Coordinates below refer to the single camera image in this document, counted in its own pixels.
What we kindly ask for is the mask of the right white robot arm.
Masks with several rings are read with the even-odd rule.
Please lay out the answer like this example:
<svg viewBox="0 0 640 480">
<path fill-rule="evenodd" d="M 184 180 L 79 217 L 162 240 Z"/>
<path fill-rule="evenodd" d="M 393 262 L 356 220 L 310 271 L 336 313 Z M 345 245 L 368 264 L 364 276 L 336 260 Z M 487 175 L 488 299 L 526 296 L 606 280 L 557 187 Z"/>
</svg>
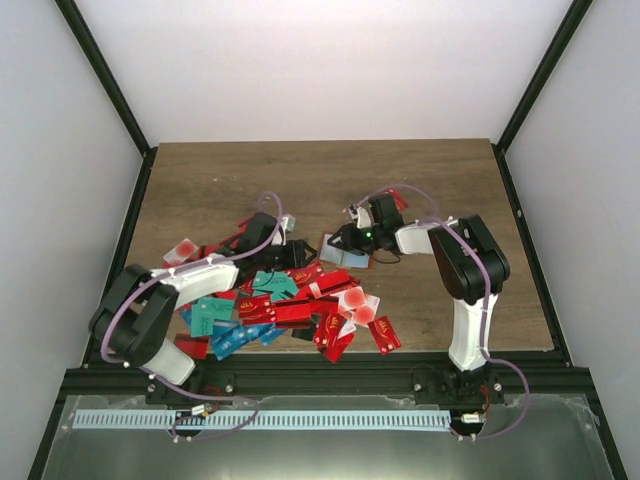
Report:
<svg viewBox="0 0 640 480">
<path fill-rule="evenodd" d="M 389 193 L 373 196 L 367 203 L 366 207 L 349 206 L 351 220 L 329 236 L 327 244 L 359 256 L 385 250 L 397 257 L 434 257 L 454 302 L 448 355 L 457 369 L 445 376 L 444 389 L 451 400 L 468 402 L 480 390 L 474 371 L 489 361 L 493 308 L 511 274 L 505 254 L 478 214 L 408 223 Z"/>
</svg>

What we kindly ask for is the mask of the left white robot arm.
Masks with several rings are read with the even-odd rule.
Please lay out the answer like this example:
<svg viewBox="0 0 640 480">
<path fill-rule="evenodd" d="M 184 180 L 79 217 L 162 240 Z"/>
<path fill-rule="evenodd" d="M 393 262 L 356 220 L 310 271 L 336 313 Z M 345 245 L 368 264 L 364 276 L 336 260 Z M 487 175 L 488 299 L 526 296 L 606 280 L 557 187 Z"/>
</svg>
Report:
<svg viewBox="0 0 640 480">
<path fill-rule="evenodd" d="M 148 270 L 126 267 L 106 293 L 89 323 L 103 359 L 137 367 L 169 383 L 181 403 L 204 392 L 195 361 L 166 338 L 179 308 L 209 294 L 229 291 L 260 271 L 309 265 L 317 251 L 287 237 L 287 218 L 257 212 L 220 244 L 200 248 L 176 266 Z"/>
</svg>

